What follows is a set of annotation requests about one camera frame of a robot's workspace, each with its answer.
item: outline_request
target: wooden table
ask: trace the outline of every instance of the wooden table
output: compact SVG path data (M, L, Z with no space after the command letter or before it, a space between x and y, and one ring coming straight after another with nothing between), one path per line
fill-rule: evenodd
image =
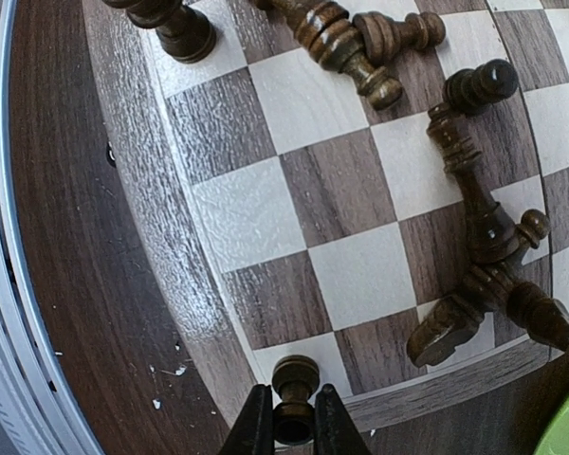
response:
M22 1L17 14L13 74L24 68L27 77L11 81L13 171L18 203L35 208L22 210L20 223L53 345L107 453L215 453L226 421L188 354L197 346L179 337L105 160L80 5L36 7ZM181 365L182 376L160 372ZM568 388L562 359L367 438L374 453L528 453Z

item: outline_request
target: chessboard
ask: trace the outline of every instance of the chessboard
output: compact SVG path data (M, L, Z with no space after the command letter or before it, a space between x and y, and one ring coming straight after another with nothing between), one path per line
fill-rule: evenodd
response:
M569 310L569 0L340 0L397 20L431 10L447 27L436 49L394 61L405 94L382 112L248 0L193 3L219 37L192 65L84 3L139 234L230 423L285 355L314 358L361 429L468 399L554 355L500 314L437 367L416 368L405 345L468 265L461 193L425 134L427 111L448 76L491 59L512 62L521 89L468 119L481 178L515 221L548 214L552 233L523 277Z

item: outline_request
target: brown chessboard square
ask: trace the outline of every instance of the brown chessboard square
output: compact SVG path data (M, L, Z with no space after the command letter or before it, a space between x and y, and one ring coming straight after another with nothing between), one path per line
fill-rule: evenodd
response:
M394 106L383 111L376 111L363 99L363 107L371 125L426 112L442 101L445 75L434 49L403 52L390 68L405 91Z
M287 153L281 160L308 246L395 221L369 129Z
M569 82L559 44L542 9L495 14L521 89L534 90Z
M407 338L419 325L415 308L335 333L354 394L426 374L407 357Z
M550 277L550 258L543 257L533 263L525 265L519 272L521 280L534 282L548 295L552 295L552 280ZM495 332L495 346L502 346L509 341L526 334L526 331L512 322L502 312L495 312L493 316Z
M332 331L307 251L224 274L252 349Z
M462 203L400 222L417 303L445 296L468 268Z
M548 216L552 225L553 253L569 246L569 168L543 179Z
M541 4L547 9L567 9L569 0L541 0Z
M167 104L193 184L276 155L246 68L186 90Z
M276 9L261 11L250 0L229 0L229 7L249 64L300 47Z
M452 14L487 9L486 0L415 0L420 11L432 11L436 14Z
M484 152L478 174L495 190L538 175L538 154L523 98L517 93L480 116L468 119L468 131Z

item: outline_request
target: wooden chess piece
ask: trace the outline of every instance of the wooden chess piece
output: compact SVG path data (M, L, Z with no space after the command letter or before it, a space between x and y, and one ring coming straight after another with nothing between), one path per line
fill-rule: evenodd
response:
M274 439L300 446L314 437L314 408L308 403L321 383L319 367L309 357L291 355L274 367L272 387L283 399L274 410Z
M375 68L367 59L365 46L350 13L333 1L271 0L281 11L295 39L312 59L328 71L350 76L358 94L377 110L396 102L402 85L384 67Z
M390 62L402 50L423 50L445 41L447 30L438 14L414 12L405 22L397 22L380 12L371 11L354 16L354 26L360 30L367 56L374 65Z
M476 335L487 311L503 312L535 341L569 353L569 315L564 307L518 277L526 252L538 248L550 232L548 218L531 209L514 226L477 177L482 153L463 132L461 114L442 103L429 115L428 134L464 196L471 264L457 288L413 331L407 354L418 367L443 362L456 346Z
M155 28L165 52L184 64L207 57L217 41L209 19L181 0L103 0L108 7L126 9L140 28Z
M519 76L514 66L496 59L453 74L445 81L443 98L457 112L475 116L490 104L507 100L518 88Z

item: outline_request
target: bishop chess piece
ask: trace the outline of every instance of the bishop chess piece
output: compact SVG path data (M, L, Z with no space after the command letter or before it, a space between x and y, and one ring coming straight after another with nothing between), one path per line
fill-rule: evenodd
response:
M126 9L131 22L140 28L155 28L164 51L184 64L207 57L217 41L209 19L181 0L103 0L108 7Z
M367 59L360 31L348 18L350 13L333 1L301 2L271 0L286 18L295 39L312 59L327 71L350 76L358 94L376 109L385 109L403 93L401 83L384 66L375 67ZM263 0L256 5L266 6Z
M519 76L514 66L496 59L453 74L445 82L443 98L453 110L476 116L489 105L507 100L518 88Z
M424 50L445 41L447 30L443 20L433 12L412 12L405 22L397 22L380 12L371 11L354 16L354 26L360 30L367 56L374 65L390 62L402 50Z
M518 275L526 252L548 235L548 218L530 209L515 226L477 176L482 152L464 133L462 115L447 103L429 115L428 135L464 197L471 264L457 288L413 331L407 342L410 359L417 367L443 362L456 346L476 335L487 311L501 311L535 341L569 353L569 314L564 306Z

